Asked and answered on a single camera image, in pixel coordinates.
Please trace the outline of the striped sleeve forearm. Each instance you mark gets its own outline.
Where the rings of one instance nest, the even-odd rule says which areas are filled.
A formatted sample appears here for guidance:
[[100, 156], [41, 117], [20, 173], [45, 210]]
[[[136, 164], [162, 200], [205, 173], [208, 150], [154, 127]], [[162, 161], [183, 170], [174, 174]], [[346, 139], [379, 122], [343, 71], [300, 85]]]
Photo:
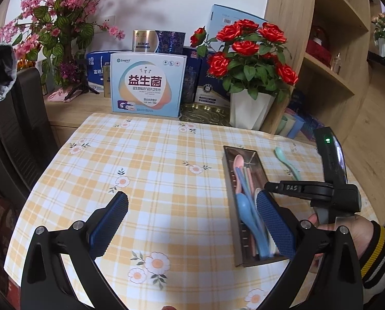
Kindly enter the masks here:
[[360, 258], [363, 308], [385, 309], [385, 225], [372, 225], [372, 238]]

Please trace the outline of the right hand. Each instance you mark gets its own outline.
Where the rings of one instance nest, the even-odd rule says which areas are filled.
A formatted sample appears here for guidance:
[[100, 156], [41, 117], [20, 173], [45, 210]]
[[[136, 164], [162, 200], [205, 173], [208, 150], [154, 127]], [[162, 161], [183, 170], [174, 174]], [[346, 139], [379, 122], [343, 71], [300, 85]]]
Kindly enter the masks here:
[[379, 232], [379, 226], [376, 222], [370, 221], [362, 217], [361, 215], [354, 215], [352, 217], [341, 218], [340, 223], [338, 223], [337, 225], [320, 225], [318, 222], [318, 216], [314, 213], [308, 217], [308, 221], [313, 223], [314, 226], [321, 230], [333, 231], [336, 230], [337, 227], [339, 227], [340, 225], [346, 226], [349, 229], [349, 232], [351, 233], [359, 259], [369, 253], [368, 248], [374, 250], [374, 242], [378, 242], [378, 240], [374, 238], [374, 233]]

